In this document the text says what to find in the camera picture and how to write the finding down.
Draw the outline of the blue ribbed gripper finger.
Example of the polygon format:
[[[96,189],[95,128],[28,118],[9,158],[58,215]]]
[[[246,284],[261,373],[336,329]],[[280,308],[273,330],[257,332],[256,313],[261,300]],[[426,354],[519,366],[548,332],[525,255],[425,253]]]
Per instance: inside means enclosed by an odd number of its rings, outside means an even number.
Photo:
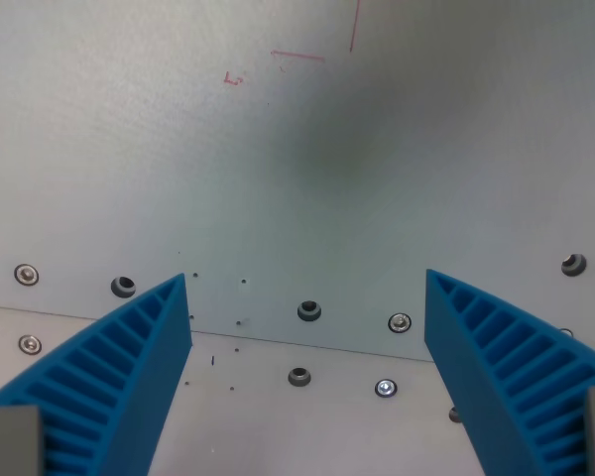
[[[0,407],[40,411],[47,475],[145,475],[191,347],[177,275],[13,378],[0,388]]]
[[[585,475],[595,350],[435,270],[424,342],[487,475]]]

